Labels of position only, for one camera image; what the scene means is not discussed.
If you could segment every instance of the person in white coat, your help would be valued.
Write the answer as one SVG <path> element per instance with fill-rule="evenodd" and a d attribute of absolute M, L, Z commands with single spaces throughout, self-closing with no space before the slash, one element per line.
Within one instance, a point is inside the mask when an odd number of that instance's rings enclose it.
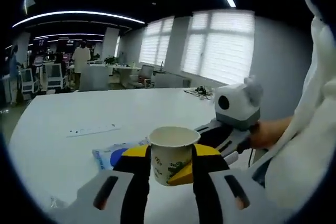
<path fill-rule="evenodd" d="M 303 207 L 318 188 L 336 148 L 335 22 L 322 15 L 316 0 L 305 1 L 314 14 L 313 52 L 301 100 L 293 116 L 260 122 L 250 135 L 253 148 L 269 151 L 249 172 L 256 174 L 269 164 L 265 174 L 268 198 L 293 211 Z"/>
<path fill-rule="evenodd" d="M 83 40 L 80 46 L 76 48 L 72 55 L 72 59 L 75 61 L 75 86 L 79 89 L 80 74 L 83 68 L 87 65 L 88 60 L 90 60 L 90 49 L 87 48 L 86 42 Z"/>

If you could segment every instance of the white lab coat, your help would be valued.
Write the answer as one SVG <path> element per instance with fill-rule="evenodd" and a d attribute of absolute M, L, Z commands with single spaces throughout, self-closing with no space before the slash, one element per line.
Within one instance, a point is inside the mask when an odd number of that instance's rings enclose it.
<path fill-rule="evenodd" d="M 313 19 L 311 33 L 312 64 L 292 121 L 250 170 L 273 157 L 265 176 L 266 194 L 292 210 L 300 209 L 316 190 L 336 148 L 336 46 L 319 18 Z"/>
<path fill-rule="evenodd" d="M 83 68 L 87 65 L 88 60 L 90 60 L 90 49 L 87 47 L 81 48 L 77 47 L 72 55 L 75 61 L 75 73 L 82 73 Z"/>

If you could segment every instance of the window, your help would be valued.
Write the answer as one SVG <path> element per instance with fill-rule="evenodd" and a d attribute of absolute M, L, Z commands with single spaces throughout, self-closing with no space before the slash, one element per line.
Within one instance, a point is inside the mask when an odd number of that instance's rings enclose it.
<path fill-rule="evenodd" d="M 140 50 L 139 61 L 164 66 L 174 17 L 148 24 Z"/>
<path fill-rule="evenodd" d="M 250 71 L 254 29 L 252 12 L 195 13 L 189 25 L 182 71 L 225 84 L 243 83 Z"/>
<path fill-rule="evenodd" d="M 116 50 L 114 52 L 114 56 L 118 57 L 118 48 L 119 48 L 120 36 L 117 38 Z"/>

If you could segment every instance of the desk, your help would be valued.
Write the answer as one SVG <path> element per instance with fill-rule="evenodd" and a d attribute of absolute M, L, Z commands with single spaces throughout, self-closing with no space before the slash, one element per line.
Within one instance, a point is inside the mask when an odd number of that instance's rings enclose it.
<path fill-rule="evenodd" d="M 42 190 L 71 203 L 77 189 L 98 172 L 92 149 L 139 141 L 165 125 L 194 129 L 214 118 L 213 102 L 183 90 L 109 90 L 37 96 L 18 121 L 9 144 L 14 166 L 38 203 L 43 204 Z M 70 129 L 107 123 L 118 124 L 121 129 L 66 137 Z M 152 174 L 145 223 L 197 222 L 192 185 L 165 187 Z"/>
<path fill-rule="evenodd" d="M 120 83 L 127 88 L 129 77 L 132 74 L 133 70 L 140 70 L 141 68 L 138 67 L 124 67 L 124 66 L 114 66 L 114 65 L 105 65 L 105 64 L 92 64 L 92 66 L 96 67 L 105 67 L 108 66 L 110 69 L 110 75 L 112 75 L 114 69 L 119 69 L 120 71 Z M 74 70 L 75 65 L 71 65 L 68 67 L 70 71 Z"/>

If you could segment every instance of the paper cup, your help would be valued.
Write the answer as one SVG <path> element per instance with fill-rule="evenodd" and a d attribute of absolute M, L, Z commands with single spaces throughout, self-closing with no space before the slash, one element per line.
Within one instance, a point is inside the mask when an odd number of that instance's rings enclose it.
<path fill-rule="evenodd" d="M 149 135 L 151 162 L 155 179 L 162 185 L 191 161 L 191 146 L 200 139 L 195 130 L 166 126 L 155 129 Z"/>

